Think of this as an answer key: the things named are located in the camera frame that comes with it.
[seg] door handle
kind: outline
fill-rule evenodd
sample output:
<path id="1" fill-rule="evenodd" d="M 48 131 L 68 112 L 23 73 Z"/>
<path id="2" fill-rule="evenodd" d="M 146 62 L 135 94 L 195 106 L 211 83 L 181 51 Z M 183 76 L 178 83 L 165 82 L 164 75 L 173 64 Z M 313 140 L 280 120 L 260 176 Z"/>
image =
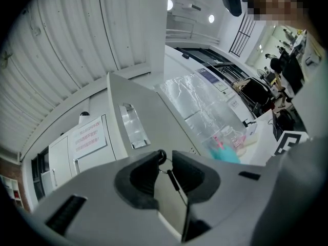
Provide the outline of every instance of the door handle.
<path id="1" fill-rule="evenodd" d="M 52 169 L 52 173 L 53 173 L 53 178 L 54 178 L 54 180 L 55 180 L 55 186 L 58 187 L 58 185 L 57 185 L 57 180 L 56 180 L 55 169 Z"/>
<path id="2" fill-rule="evenodd" d="M 81 170 L 80 170 L 80 164 L 78 163 L 78 159 L 74 161 L 74 164 L 75 164 L 76 173 L 80 174 Z"/>

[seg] plastic wrap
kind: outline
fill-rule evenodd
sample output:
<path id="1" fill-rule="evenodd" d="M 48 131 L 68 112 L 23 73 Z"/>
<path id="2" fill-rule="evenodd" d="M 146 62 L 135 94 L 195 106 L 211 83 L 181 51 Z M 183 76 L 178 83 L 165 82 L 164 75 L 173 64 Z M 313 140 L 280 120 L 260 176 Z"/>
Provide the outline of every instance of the plastic wrap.
<path id="1" fill-rule="evenodd" d="M 219 145 L 224 127 L 230 126 L 238 134 L 245 134 L 245 126 L 221 99 L 217 89 L 196 74 L 165 81 L 157 88 L 168 97 L 213 157 L 212 150 Z"/>

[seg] pink object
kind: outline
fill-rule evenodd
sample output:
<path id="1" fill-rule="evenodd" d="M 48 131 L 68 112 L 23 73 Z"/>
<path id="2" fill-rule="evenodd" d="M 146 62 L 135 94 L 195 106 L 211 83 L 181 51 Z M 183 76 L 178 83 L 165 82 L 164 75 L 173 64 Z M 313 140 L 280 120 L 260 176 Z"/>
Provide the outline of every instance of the pink object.
<path id="1" fill-rule="evenodd" d="M 223 147 L 222 143 L 219 141 L 219 139 L 217 138 L 217 136 L 214 136 L 214 139 L 217 142 L 217 146 L 224 150 L 224 147 Z"/>

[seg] brick wall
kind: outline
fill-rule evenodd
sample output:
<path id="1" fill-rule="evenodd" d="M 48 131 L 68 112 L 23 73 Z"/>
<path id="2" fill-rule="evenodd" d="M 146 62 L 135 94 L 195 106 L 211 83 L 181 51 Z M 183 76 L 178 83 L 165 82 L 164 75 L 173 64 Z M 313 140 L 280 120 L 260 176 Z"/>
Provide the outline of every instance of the brick wall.
<path id="1" fill-rule="evenodd" d="M 0 158 L 0 175 L 3 175 L 7 178 L 17 180 L 19 193 L 20 193 L 20 196 L 22 197 L 24 209 L 27 211 L 30 211 L 30 208 L 27 203 L 26 196 L 25 196 L 21 166 L 10 163 L 10 162 Z"/>

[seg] shelf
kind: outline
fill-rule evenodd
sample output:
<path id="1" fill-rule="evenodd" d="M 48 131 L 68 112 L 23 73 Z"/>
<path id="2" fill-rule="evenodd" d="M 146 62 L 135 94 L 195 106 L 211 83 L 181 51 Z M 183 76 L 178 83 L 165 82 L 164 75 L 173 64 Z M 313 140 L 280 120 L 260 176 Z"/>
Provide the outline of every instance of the shelf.
<path id="1" fill-rule="evenodd" d="M 12 179 L 11 184 L 12 184 L 12 189 L 18 191 L 18 182 L 17 182 L 17 180 Z"/>
<path id="2" fill-rule="evenodd" d="M 5 176 L 0 175 L 0 179 L 2 183 L 4 184 L 9 198 L 12 200 L 14 204 L 17 206 L 24 208 L 23 203 L 22 203 L 22 198 L 19 193 L 19 187 L 18 187 L 18 181 L 15 179 L 7 178 Z"/>

